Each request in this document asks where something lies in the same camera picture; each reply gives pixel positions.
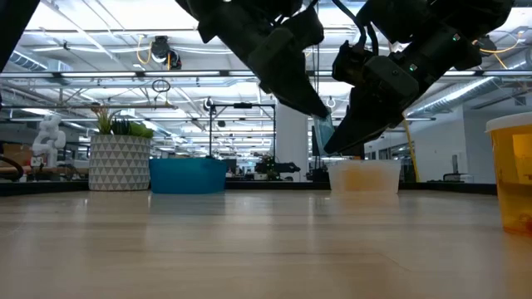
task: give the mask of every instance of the blue plastic container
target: blue plastic container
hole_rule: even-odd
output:
[[[227,164],[215,159],[151,159],[151,192],[211,194],[225,190]]]

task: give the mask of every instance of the potted plant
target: potted plant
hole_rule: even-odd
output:
[[[98,135],[91,137],[89,188],[95,191],[146,190],[150,184],[153,130],[115,118],[106,107],[93,109]]]

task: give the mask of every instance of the yellow pole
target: yellow pole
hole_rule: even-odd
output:
[[[419,183],[419,173],[417,172],[416,153],[414,151],[414,147],[412,146],[412,139],[410,136],[410,129],[408,128],[408,121],[404,119],[402,121],[402,125],[405,127],[406,137],[408,138],[408,147],[410,148],[410,156],[412,158],[412,163],[414,164],[414,172],[416,173],[416,183]]]

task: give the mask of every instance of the table surface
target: table surface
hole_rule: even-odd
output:
[[[9,298],[532,298],[496,197],[426,191],[0,199]]]

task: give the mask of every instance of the translucent plastic container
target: translucent plastic container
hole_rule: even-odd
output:
[[[532,112],[488,121],[504,230],[532,237]]]
[[[329,180],[334,193],[396,194],[400,173],[401,161],[395,160],[346,160],[329,166]]]
[[[211,194],[225,190],[227,164],[215,159],[150,160],[151,192]]]

